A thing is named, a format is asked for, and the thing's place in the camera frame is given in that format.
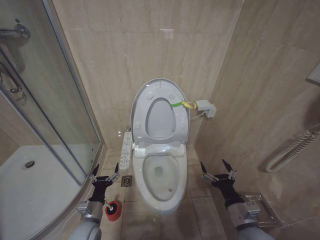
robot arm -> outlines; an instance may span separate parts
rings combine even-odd
[[[93,194],[88,201],[81,201],[76,209],[81,213],[81,223],[70,234],[69,240],[100,240],[99,228],[105,204],[105,192],[119,178],[119,164],[117,163],[112,176],[98,176],[99,164],[90,175],[94,186]]]
[[[224,206],[230,214],[234,227],[239,231],[239,240],[274,240],[273,237],[262,231],[258,227],[256,217],[260,213],[260,208],[254,202],[245,202],[240,194],[236,192],[233,185],[235,183],[236,171],[222,160],[227,174],[211,175],[207,173],[205,166],[201,162],[202,178],[209,181],[211,185],[218,188],[224,198]]]

electrical socket box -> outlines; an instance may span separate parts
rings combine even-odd
[[[213,118],[215,115],[216,115],[216,112],[217,112],[217,109],[216,109],[216,107],[213,105],[213,104],[211,104],[212,105],[212,108],[211,109],[209,109],[209,110],[207,110],[207,111],[204,111],[204,113],[205,113],[205,115],[206,115],[206,117],[209,119],[209,118]]]
[[[198,100],[195,101],[195,104],[198,111],[209,110],[212,107],[212,104],[208,100]]]
[[[208,100],[195,101],[196,108],[198,111],[204,111],[207,118],[213,118],[216,114],[216,107],[211,104]]]

shower drain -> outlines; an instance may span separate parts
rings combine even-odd
[[[35,161],[31,160],[27,161],[24,166],[28,169],[31,168],[33,165],[35,165]]]
[[[122,176],[121,187],[131,187],[132,185],[132,175]]]

white toilet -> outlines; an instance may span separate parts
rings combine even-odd
[[[131,109],[135,183],[146,205],[158,213],[175,211],[185,195],[189,109],[172,81],[157,78],[137,93]]]

yellow tape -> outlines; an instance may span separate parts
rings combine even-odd
[[[181,104],[182,104],[183,106],[185,106],[186,108],[188,108],[188,109],[196,109],[196,108],[197,108],[197,104],[196,104],[195,102],[182,101]]]

